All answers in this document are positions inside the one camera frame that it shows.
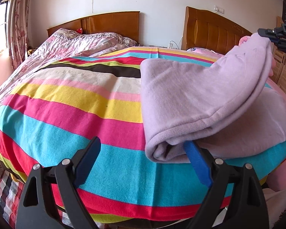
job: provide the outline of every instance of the curtain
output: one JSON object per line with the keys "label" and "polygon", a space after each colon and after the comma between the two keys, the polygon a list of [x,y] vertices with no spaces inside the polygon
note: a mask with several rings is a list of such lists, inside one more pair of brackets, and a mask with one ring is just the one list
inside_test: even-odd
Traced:
{"label": "curtain", "polygon": [[30,0],[11,0],[8,15],[8,48],[11,66],[15,70],[25,59],[28,39]]}

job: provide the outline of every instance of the checkered fabric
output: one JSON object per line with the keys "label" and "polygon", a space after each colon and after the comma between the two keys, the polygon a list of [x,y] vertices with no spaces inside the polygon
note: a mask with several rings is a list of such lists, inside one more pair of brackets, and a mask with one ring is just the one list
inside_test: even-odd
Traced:
{"label": "checkered fabric", "polygon": [[[0,213],[9,225],[15,229],[17,210],[24,184],[15,182],[9,172],[5,171],[0,179]],[[72,227],[68,215],[58,210],[62,223]],[[96,223],[100,229],[116,229],[106,224]]]}

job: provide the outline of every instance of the carved headboard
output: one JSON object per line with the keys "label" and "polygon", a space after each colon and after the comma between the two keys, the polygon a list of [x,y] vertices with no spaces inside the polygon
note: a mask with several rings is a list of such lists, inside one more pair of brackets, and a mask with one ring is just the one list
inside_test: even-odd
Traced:
{"label": "carved headboard", "polygon": [[111,32],[139,42],[139,13],[140,11],[126,11],[79,18],[49,28],[48,37],[60,28],[74,31],[82,28],[83,34]]}
{"label": "carved headboard", "polygon": [[201,47],[226,54],[246,35],[252,33],[225,17],[187,6],[181,49]]}

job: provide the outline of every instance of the folded sweatshirt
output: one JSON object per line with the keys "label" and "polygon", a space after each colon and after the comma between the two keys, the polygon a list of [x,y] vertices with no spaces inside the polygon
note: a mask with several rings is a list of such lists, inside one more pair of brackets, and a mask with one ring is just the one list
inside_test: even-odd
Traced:
{"label": "folded sweatshirt", "polygon": [[263,90],[270,40],[253,34],[211,67],[164,59],[141,63],[145,153],[156,162],[188,162],[182,144],[216,134],[240,118]]}

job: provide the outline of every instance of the striped blanket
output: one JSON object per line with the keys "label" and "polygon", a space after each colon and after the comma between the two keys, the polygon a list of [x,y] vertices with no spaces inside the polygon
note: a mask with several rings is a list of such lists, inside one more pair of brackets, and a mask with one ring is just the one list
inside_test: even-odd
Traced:
{"label": "striped blanket", "polygon": [[[101,152],[78,189],[97,222],[132,218],[173,221],[195,215],[204,196],[190,164],[159,164],[144,153],[140,63],[163,58],[210,66],[215,59],[164,48],[131,47],[97,58],[74,57],[43,66],[0,107],[0,160],[25,181],[35,163],[57,165],[93,136]],[[286,141],[228,164],[253,164],[261,180],[286,158]],[[53,185],[56,203],[63,206]],[[228,205],[232,185],[223,206]]]}

